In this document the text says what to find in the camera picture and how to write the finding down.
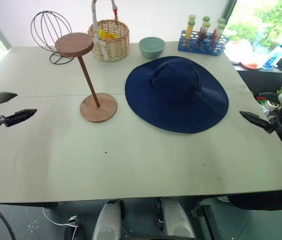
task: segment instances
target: hat brim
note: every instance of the hat brim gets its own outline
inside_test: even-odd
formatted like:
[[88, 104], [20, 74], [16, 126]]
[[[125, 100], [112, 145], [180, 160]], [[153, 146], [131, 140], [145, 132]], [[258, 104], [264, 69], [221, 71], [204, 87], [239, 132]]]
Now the hat brim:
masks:
[[161, 129], [193, 134], [211, 128], [226, 115], [229, 100], [222, 85], [199, 64], [194, 62], [202, 92], [195, 101], [173, 102], [155, 95], [150, 84], [153, 73], [174, 58], [182, 57], [162, 57], [136, 67], [125, 83], [128, 104], [140, 118]]

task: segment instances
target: test tube cap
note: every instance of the test tube cap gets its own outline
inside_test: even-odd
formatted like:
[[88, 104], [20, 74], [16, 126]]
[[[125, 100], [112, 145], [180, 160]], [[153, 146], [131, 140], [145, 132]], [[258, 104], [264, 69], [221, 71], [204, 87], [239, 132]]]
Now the test tube cap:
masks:
[[189, 15], [189, 20], [195, 20], [195, 19], [196, 19], [196, 15], [194, 14]]
[[187, 24], [188, 24], [189, 26], [194, 26], [194, 25], [195, 25], [195, 21], [194, 21], [194, 20], [189, 20], [189, 21], [187, 22]]
[[209, 28], [211, 26], [211, 23], [210, 22], [204, 22], [203, 23], [203, 27], [204, 28]]
[[217, 19], [217, 23], [218, 24], [224, 24], [226, 22], [226, 20], [224, 19], [224, 18], [219, 18], [219, 19]]
[[204, 17], [203, 17], [203, 21], [204, 21], [204, 22], [209, 22], [210, 19], [211, 19], [211, 18], [210, 18], [209, 16], [204, 16]]
[[224, 23], [220, 23], [218, 24], [217, 28], [220, 29], [220, 30], [224, 30], [226, 27], [226, 25]]

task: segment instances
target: hat crown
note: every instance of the hat crown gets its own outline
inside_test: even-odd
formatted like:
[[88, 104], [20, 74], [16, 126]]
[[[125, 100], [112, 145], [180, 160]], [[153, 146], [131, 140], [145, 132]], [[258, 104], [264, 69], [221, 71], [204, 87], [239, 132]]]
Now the hat crown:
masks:
[[150, 79], [156, 95], [173, 102], [192, 102], [201, 91], [199, 73], [192, 61], [175, 58], [159, 65]]

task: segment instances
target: round wooden base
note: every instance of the round wooden base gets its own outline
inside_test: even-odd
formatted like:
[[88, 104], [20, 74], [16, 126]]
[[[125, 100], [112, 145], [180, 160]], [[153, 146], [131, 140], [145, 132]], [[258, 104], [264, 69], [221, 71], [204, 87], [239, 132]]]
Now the round wooden base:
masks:
[[85, 120], [101, 123], [109, 120], [116, 113], [117, 102], [114, 97], [106, 93], [97, 93], [100, 107], [97, 107], [92, 95], [83, 100], [80, 113]]

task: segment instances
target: blue bottle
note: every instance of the blue bottle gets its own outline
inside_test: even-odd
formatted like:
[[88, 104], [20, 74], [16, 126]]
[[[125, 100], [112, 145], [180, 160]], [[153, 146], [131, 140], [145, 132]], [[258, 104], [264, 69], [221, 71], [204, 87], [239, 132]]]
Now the blue bottle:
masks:
[[282, 44], [274, 48], [274, 50], [270, 54], [269, 59], [264, 64], [263, 69], [265, 69], [266, 71], [270, 70], [273, 67], [275, 60], [280, 55], [282, 55]]

